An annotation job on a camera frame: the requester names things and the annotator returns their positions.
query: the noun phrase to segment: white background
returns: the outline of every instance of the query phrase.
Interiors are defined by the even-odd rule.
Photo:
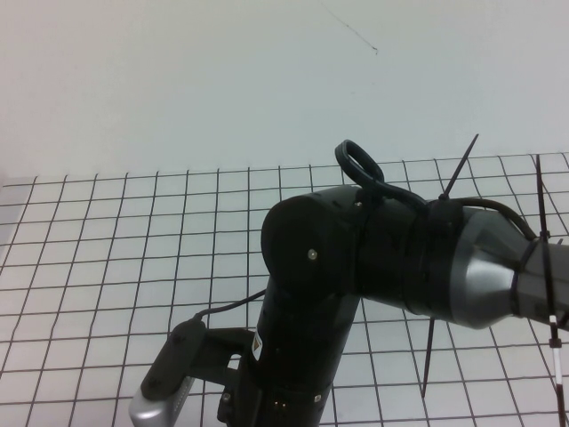
[[[566,0],[3,0],[0,171],[566,150],[568,40]]]

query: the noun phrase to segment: black cable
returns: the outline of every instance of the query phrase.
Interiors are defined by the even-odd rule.
[[[455,198],[455,201],[461,203],[463,206],[474,206],[474,207],[485,207],[488,209],[493,209],[494,211],[499,212],[503,216],[505,216],[508,220],[514,223],[516,227],[522,232],[522,234],[528,240],[534,240],[537,238],[537,235],[533,232],[527,222],[519,216],[516,211],[503,205],[502,203],[496,202],[494,200],[486,200],[483,198],[473,198],[473,197],[463,197],[463,198]]]
[[[383,171],[359,145],[345,140],[334,151],[341,170],[357,185],[374,196],[394,198],[415,212],[425,214],[427,201],[406,189],[385,183]]]
[[[257,298],[263,296],[265,294],[265,292],[267,292],[267,291],[266,290],[260,291],[257,294],[248,296],[247,298],[245,298],[241,301],[232,302],[231,304],[224,305],[223,307],[218,307],[217,309],[201,310],[198,313],[196,313],[196,315],[194,316],[194,320],[200,320],[203,316],[206,316],[208,314],[222,313],[223,311],[229,311],[229,310],[236,309],[237,307],[240,307],[244,304],[247,304],[248,302],[254,301]]]

